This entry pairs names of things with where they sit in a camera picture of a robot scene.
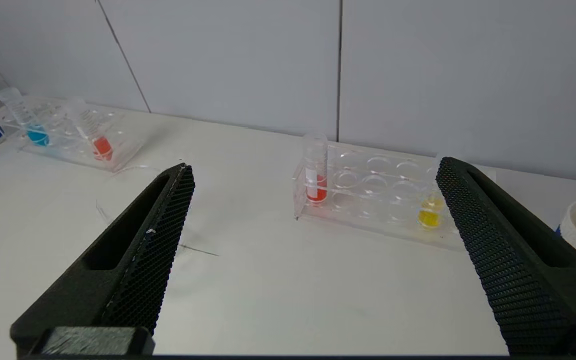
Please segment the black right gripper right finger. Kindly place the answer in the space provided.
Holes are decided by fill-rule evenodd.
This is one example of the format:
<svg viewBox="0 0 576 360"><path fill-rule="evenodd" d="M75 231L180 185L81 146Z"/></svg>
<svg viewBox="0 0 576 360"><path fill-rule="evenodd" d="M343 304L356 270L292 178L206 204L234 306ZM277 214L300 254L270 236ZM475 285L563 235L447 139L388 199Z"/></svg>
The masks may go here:
<svg viewBox="0 0 576 360"><path fill-rule="evenodd" d="M435 182L510 355L576 356L576 249L468 162Z"/></svg>

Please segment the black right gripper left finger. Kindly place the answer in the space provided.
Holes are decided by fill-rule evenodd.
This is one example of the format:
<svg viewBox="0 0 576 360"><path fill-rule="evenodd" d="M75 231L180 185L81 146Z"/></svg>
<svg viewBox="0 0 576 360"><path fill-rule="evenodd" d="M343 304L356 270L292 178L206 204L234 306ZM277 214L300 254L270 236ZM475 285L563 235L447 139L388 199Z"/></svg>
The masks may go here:
<svg viewBox="0 0 576 360"><path fill-rule="evenodd" d="M153 334L195 190L180 163L156 178L11 325L16 354L55 327L137 327Z"/></svg>

